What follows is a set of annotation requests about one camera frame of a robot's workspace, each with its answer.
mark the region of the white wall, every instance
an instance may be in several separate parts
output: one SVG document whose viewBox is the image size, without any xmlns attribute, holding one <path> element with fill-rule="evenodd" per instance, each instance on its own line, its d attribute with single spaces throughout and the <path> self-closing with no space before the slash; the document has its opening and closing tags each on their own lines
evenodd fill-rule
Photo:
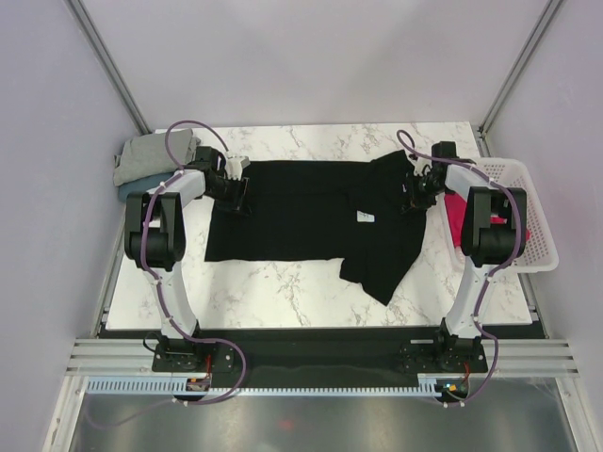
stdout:
<svg viewBox="0 0 603 452">
<path fill-rule="evenodd" d="M 85 0 L 152 127 L 480 122 L 546 0 Z"/>
<path fill-rule="evenodd" d="M 567 337 L 603 420 L 603 3 L 565 2 L 489 135 L 529 167 L 560 255 L 535 278 L 543 317 Z"/>
<path fill-rule="evenodd" d="M 61 0 L 0 13 L 0 449 L 41 449 L 92 322 L 122 209 L 111 155 L 136 129 Z"/>
</svg>

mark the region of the black shirt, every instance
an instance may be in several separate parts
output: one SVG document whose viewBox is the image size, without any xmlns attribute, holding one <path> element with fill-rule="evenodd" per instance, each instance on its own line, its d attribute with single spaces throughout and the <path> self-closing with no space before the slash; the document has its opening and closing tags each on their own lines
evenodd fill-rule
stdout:
<svg viewBox="0 0 603 452">
<path fill-rule="evenodd" d="M 205 261 L 343 258 L 340 278 L 382 304 L 421 253 L 425 212 L 401 213 L 404 151 L 371 162 L 252 162 L 250 217 L 216 208 Z"/>
</svg>

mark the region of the t-shirt sleeve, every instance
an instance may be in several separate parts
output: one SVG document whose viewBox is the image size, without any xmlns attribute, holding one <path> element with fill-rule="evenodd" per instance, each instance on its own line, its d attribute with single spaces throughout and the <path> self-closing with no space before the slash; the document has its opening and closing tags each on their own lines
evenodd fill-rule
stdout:
<svg viewBox="0 0 603 452">
<path fill-rule="evenodd" d="M 367 243 L 364 252 L 344 259 L 339 277 L 360 283 L 367 294 L 387 306 L 421 253 L 425 223 L 417 226 L 414 234 L 408 231 L 401 240 L 389 239 L 392 235 L 374 234 L 374 240 Z"/>
</svg>

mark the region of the white marble table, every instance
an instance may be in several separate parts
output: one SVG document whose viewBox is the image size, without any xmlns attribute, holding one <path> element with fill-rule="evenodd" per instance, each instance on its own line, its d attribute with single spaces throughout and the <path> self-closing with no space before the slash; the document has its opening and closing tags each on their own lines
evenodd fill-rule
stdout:
<svg viewBox="0 0 603 452">
<path fill-rule="evenodd" d="M 231 153 L 251 160 L 316 159 L 368 161 L 400 148 L 404 128 L 417 148 L 428 153 L 434 142 L 453 140 L 459 156 L 479 156 L 466 122 L 363 124 L 218 129 Z M 204 144 L 220 148 L 206 131 Z M 187 253 L 183 274 L 192 310 L 202 329 L 436 325 L 452 306 L 462 272 L 450 264 L 440 209 L 428 212 L 423 251 L 387 307 L 360 284 L 340 280 L 341 259 L 306 262 L 204 262 L 213 202 L 204 198 L 184 211 Z M 503 278 L 487 324 L 528 324 L 530 313 L 516 275 Z M 150 285 L 127 258 L 122 266 L 106 322 L 109 330 L 160 327 Z"/>
</svg>

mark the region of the red cloth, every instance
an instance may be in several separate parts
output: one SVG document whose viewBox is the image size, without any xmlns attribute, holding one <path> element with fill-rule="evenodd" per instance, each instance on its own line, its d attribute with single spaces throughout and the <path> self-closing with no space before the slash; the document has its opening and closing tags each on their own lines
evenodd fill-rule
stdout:
<svg viewBox="0 0 603 452">
<path fill-rule="evenodd" d="M 448 225 L 452 235 L 452 244 L 454 248 L 461 246 L 461 230 L 463 229 L 464 211 L 467 208 L 466 201 L 458 194 L 444 195 L 444 204 L 448 214 Z M 493 224 L 504 223 L 505 220 L 500 217 L 492 217 Z M 526 240 L 530 240 L 530 231 L 526 231 Z"/>
</svg>

